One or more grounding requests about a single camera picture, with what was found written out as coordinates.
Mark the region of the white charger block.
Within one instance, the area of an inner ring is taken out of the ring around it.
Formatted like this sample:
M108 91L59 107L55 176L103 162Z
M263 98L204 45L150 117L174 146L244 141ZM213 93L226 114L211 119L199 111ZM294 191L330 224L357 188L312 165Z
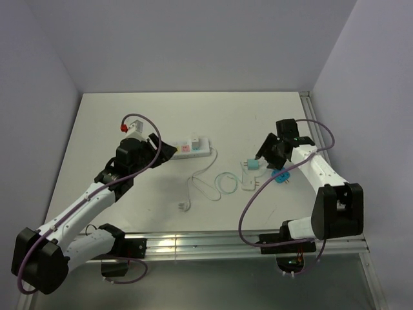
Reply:
M190 144L192 150L199 150L200 148L200 139L196 133L192 133L190 137Z

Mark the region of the teal charger plug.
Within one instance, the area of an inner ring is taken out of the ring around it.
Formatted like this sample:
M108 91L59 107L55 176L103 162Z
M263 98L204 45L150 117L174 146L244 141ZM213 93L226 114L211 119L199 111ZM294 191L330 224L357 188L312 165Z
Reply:
M243 166L248 170L248 171L258 171L260 168L260 162L259 160L255 159L247 159L244 163Z

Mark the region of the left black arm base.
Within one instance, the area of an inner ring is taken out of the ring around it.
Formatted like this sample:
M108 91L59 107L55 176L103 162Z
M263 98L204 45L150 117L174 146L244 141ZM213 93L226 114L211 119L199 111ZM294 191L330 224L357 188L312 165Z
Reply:
M146 238L124 239L120 248L99 256L100 260L116 260L116 262L101 262L101 275L105 278L125 277L132 270L132 264L143 267L142 274L136 278L141 280L148 272L148 266L143 261L146 253Z

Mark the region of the white colourful power strip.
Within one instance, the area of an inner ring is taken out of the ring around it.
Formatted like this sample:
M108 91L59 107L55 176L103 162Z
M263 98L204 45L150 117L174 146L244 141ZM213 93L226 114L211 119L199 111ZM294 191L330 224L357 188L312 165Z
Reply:
M189 158L201 158L211 155L212 147L207 137L199 137L200 148L199 150L192 150L190 144L190 138L187 140L174 141L170 144L177 147L177 153L174 154L171 160L183 160Z

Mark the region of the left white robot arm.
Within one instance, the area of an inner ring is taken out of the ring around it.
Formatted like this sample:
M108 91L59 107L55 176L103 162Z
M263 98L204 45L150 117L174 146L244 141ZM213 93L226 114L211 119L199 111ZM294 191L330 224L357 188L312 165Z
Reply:
M125 252L125 232L110 225L92 234L78 234L133 186L134 178L170 160L177 149L155 134L148 139L125 138L89 188L59 216L36 230L23 229L16 237L11 272L25 295L23 284L45 295L53 293L69 272L101 255L118 258Z

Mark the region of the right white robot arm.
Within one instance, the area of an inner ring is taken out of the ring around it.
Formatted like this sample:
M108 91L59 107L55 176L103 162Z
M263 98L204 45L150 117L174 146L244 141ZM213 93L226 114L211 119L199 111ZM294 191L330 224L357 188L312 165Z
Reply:
M256 154L267 167L287 172L285 163L298 168L312 186L316 200L309 217L287 220L279 230L279 244L295 251L302 240L328 240L357 236L364 229L364 192L358 183L349 183L322 157L308 136L301 136L298 119L276 122L276 134L270 133Z

